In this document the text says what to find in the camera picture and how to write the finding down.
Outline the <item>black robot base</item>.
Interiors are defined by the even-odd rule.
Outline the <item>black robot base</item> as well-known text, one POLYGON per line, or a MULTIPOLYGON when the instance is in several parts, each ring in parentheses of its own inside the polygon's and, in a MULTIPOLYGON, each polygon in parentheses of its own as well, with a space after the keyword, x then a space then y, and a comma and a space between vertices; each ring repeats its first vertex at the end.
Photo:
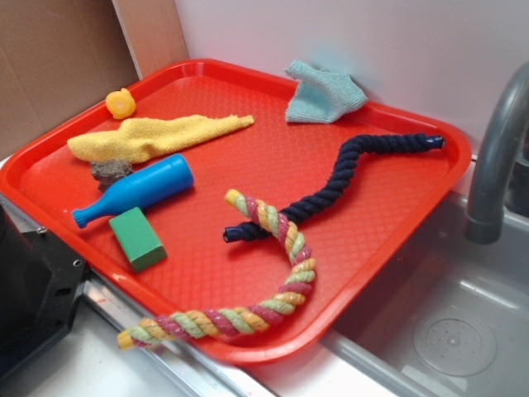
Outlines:
POLYGON ((1 210, 1 380, 71 331, 87 273, 53 232, 22 232, 1 210))

